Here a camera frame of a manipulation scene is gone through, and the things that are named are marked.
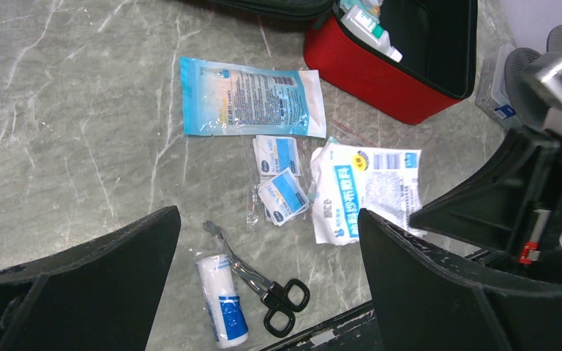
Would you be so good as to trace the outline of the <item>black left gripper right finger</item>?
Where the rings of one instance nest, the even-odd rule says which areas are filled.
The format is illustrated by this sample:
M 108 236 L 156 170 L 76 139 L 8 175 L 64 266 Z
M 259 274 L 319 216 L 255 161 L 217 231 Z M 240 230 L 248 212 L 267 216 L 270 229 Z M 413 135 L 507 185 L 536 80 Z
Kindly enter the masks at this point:
M 493 270 L 361 209 L 385 350 L 562 350 L 562 285 Z

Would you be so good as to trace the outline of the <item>white gauze dressing packet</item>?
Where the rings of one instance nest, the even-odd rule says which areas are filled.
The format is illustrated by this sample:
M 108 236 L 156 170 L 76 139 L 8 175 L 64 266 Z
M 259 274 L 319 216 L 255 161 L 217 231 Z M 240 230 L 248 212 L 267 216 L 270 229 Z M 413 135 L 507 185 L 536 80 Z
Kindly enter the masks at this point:
M 421 151 L 329 144 L 312 170 L 318 198 L 311 206 L 317 244 L 343 246 L 359 241 L 359 212 L 365 208 L 417 237 L 409 225 L 421 209 Z

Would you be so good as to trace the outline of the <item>teal header small items bag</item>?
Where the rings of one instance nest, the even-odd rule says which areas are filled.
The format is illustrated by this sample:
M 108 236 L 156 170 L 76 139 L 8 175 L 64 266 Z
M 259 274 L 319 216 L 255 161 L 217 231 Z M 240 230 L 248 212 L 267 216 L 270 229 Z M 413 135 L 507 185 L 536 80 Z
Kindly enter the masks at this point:
M 383 0 L 340 0 L 340 7 L 344 11 L 350 10 L 356 5 L 375 18 L 380 16 L 382 4 Z

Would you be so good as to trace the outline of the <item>white bottle green label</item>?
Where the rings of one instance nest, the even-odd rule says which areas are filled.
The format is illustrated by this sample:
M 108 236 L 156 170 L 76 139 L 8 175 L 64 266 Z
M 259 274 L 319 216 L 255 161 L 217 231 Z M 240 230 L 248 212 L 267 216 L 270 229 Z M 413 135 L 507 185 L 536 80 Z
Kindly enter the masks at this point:
M 376 23 L 367 12 L 354 5 L 346 11 L 341 19 L 342 24 L 355 37 L 371 48 L 400 62 L 403 55 L 390 42 L 389 33 Z

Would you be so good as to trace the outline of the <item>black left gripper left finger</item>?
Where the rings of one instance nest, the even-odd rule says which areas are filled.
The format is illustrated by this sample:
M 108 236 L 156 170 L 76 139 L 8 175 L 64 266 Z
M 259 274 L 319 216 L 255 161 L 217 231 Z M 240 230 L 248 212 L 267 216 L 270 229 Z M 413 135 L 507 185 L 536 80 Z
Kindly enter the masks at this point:
M 0 270 L 0 350 L 144 350 L 180 229 L 167 206 Z

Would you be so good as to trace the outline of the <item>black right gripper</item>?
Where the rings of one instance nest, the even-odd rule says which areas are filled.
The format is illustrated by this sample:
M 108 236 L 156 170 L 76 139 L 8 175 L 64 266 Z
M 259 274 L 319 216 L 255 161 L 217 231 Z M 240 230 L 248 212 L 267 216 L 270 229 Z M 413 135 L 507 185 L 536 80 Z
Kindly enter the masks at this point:
M 511 129 L 470 178 L 411 214 L 413 228 L 512 254 L 509 273 L 562 284 L 560 141 Z

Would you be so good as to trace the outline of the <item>blue cotton swab packet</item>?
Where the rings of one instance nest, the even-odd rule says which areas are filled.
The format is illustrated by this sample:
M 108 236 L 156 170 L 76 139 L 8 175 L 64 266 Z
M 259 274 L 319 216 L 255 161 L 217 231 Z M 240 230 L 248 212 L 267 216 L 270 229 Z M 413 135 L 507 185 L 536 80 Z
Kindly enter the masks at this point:
M 180 59 L 184 132 L 194 136 L 327 135 L 316 70 Z

